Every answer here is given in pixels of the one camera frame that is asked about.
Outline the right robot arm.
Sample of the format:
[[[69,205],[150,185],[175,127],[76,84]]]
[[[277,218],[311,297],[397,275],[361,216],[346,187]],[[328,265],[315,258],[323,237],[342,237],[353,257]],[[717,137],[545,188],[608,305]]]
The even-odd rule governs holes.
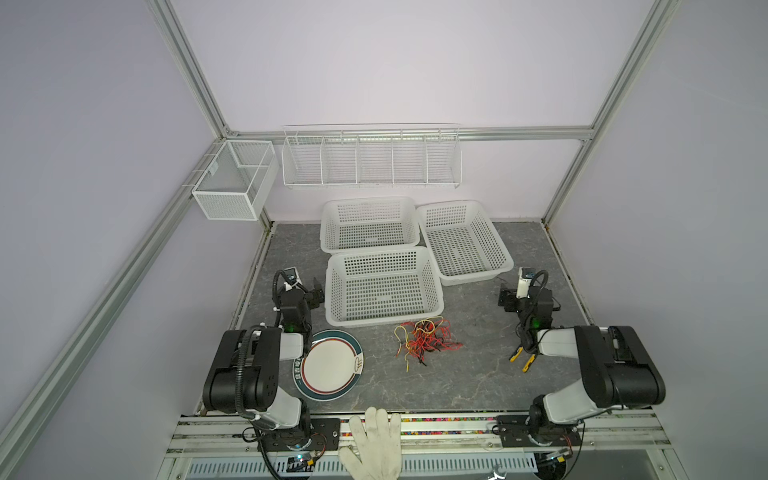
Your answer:
[[[577,325],[555,328],[558,310],[550,289],[542,286],[501,287],[498,305],[518,317],[519,345],[510,356],[575,359],[579,378],[554,392],[535,397],[525,414],[502,415],[495,431],[504,442],[549,446],[569,442],[580,422],[615,409],[642,409],[666,398],[662,376],[634,328]]]

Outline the white gloved hand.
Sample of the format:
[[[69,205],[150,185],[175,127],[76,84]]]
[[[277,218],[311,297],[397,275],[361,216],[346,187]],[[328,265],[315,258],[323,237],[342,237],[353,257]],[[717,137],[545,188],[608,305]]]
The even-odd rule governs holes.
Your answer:
[[[401,415],[369,407],[349,419],[357,448],[338,450],[341,464],[355,480],[397,480],[402,472]]]

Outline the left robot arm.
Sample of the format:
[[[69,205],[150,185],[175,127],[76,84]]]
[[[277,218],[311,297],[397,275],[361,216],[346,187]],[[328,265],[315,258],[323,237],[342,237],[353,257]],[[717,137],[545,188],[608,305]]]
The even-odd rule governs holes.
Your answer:
[[[309,409],[280,387],[279,370],[281,363],[309,354],[311,312],[324,302],[324,291],[318,280],[308,288],[295,269],[287,269],[273,279],[272,300],[273,324],[223,333],[203,384],[202,402],[207,411],[245,419],[259,440],[299,449],[311,443]]]

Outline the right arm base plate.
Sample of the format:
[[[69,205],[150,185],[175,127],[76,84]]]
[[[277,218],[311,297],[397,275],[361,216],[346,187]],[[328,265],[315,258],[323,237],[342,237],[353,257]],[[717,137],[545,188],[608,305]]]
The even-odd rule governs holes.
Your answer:
[[[497,416],[491,432],[500,438],[505,448],[582,445],[582,435],[577,425],[558,425],[547,421],[536,423],[528,414],[522,413]]]

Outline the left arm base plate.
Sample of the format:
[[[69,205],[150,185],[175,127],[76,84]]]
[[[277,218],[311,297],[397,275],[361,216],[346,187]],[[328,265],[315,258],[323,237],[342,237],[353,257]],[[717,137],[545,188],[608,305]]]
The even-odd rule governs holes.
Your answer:
[[[341,437],[340,418],[312,417],[309,423],[264,433],[261,443],[268,452],[336,451]]]

